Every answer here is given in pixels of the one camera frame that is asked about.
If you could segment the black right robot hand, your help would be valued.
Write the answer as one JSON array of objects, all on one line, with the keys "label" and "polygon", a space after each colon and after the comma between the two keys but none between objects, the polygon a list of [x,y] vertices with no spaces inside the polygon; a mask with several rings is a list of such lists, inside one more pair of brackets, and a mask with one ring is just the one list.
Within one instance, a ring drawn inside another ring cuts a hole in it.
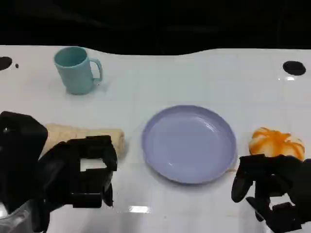
[{"label": "black right robot hand", "polygon": [[300,230],[311,220],[311,161],[264,154],[240,157],[231,198],[246,199],[259,222],[275,233]]}]

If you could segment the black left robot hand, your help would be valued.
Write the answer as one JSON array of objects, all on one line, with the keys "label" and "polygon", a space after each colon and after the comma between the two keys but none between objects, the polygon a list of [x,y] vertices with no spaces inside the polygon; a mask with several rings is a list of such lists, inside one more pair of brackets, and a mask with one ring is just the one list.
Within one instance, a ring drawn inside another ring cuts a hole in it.
[{"label": "black left robot hand", "polygon": [[60,142],[38,161],[39,176],[53,208],[113,206],[112,176],[117,154],[108,135]]}]

